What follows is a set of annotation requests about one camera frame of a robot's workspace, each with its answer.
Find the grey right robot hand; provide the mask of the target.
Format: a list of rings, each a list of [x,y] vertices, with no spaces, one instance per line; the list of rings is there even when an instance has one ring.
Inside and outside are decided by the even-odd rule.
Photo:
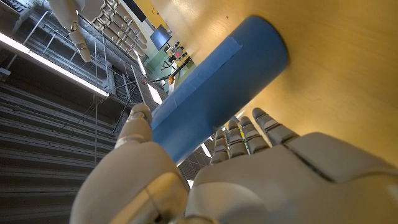
[[[49,0],[49,5],[85,62],[91,55],[80,32],[80,16],[134,60],[145,56],[147,39],[118,0]]]

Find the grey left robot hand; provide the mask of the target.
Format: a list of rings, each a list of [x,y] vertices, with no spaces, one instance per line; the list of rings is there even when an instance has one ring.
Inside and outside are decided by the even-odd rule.
[[[323,133],[299,136],[256,108],[223,135],[188,189],[134,106],[114,149],[92,170],[71,223],[396,223],[397,169]]]

